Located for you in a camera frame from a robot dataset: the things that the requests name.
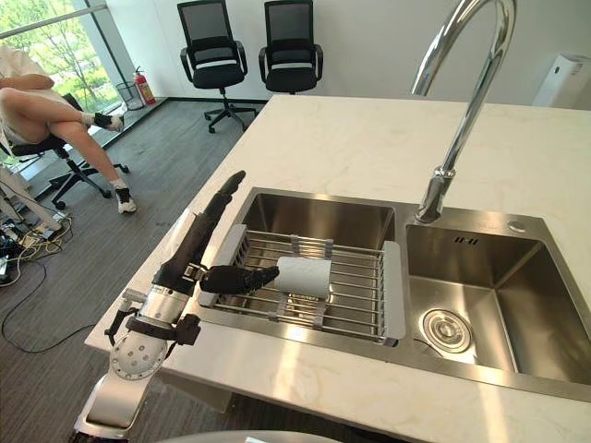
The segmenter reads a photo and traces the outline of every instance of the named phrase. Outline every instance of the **floor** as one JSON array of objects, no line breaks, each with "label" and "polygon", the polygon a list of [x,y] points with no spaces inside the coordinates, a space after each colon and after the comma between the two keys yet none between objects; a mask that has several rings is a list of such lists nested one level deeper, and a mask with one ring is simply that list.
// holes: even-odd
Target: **floor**
[{"label": "floor", "polygon": [[[62,253],[42,260],[47,278],[6,323],[7,336],[39,349],[100,318],[240,138],[239,125],[230,119],[217,126],[217,134],[208,133],[201,113],[215,107],[167,102],[109,149],[114,161],[131,170],[124,178],[138,202],[136,214],[119,215],[114,199],[85,185],[67,194],[74,237]],[[42,268],[33,264],[22,272],[14,286],[0,290],[0,318],[42,279]],[[107,369],[105,355],[85,347],[84,337],[81,332],[35,355],[0,340],[0,441],[67,441],[91,388]],[[296,430],[355,443],[396,441],[243,396],[235,397],[228,413],[217,413],[158,380],[131,438],[154,442],[229,429]]]}]

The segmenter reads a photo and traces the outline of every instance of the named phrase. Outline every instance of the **double sink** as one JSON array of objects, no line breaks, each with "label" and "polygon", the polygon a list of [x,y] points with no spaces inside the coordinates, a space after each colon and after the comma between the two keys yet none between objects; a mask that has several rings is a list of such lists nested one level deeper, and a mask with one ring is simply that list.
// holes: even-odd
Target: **double sink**
[{"label": "double sink", "polygon": [[[591,401],[591,314],[543,220],[446,208],[423,225],[415,212],[406,203],[255,188],[235,220],[252,232],[332,239],[350,250],[396,242],[406,323],[396,346],[251,316],[254,301],[238,312],[199,307],[198,315],[439,374]],[[342,305],[332,298],[327,312],[332,301]],[[368,310],[357,311],[349,321],[370,324]]]}]

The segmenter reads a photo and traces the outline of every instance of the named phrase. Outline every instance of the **drain strainer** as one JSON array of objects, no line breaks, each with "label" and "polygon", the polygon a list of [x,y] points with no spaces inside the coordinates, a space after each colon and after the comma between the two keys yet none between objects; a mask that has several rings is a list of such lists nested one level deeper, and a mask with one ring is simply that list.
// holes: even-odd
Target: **drain strainer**
[{"label": "drain strainer", "polygon": [[428,311],[423,317],[423,330],[429,342],[446,353],[462,353],[472,341],[466,322],[444,309]]}]

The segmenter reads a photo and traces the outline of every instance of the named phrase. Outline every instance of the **chrome faucet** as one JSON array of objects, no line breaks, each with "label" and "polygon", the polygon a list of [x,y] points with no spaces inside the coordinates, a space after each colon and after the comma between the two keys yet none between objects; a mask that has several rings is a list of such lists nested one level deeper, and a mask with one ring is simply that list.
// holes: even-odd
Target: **chrome faucet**
[{"label": "chrome faucet", "polygon": [[433,172],[427,192],[416,212],[416,219],[422,223],[431,223],[441,216],[443,198],[453,178],[455,177],[455,162],[457,161],[465,141],[480,113],[482,104],[487,97],[488,88],[495,78],[513,35],[515,24],[516,0],[462,0],[455,10],[447,17],[440,31],[429,46],[425,58],[416,73],[415,83],[411,92],[416,95],[427,95],[433,79],[437,75],[441,62],[452,49],[455,39],[462,33],[465,25],[480,8],[489,2],[497,6],[497,27],[495,37],[490,46],[490,53],[482,68],[476,84],[474,94],[460,127],[455,133],[452,145],[447,152],[443,165]]}]

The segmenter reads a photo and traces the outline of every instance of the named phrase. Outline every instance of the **white countertop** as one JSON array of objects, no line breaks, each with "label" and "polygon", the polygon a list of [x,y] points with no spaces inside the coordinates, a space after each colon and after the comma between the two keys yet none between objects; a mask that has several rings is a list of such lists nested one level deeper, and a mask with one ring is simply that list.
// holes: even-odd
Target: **white countertop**
[{"label": "white countertop", "polygon": [[[189,206],[230,174],[247,177],[206,253],[208,264],[252,186],[417,203],[464,103],[274,96]],[[542,217],[591,304],[591,112],[487,105],[445,205]],[[146,293],[164,237],[128,287]],[[86,343],[110,349],[103,331]],[[589,441],[591,403],[425,372],[204,324],[164,366],[183,377],[299,410],[434,442]]]}]

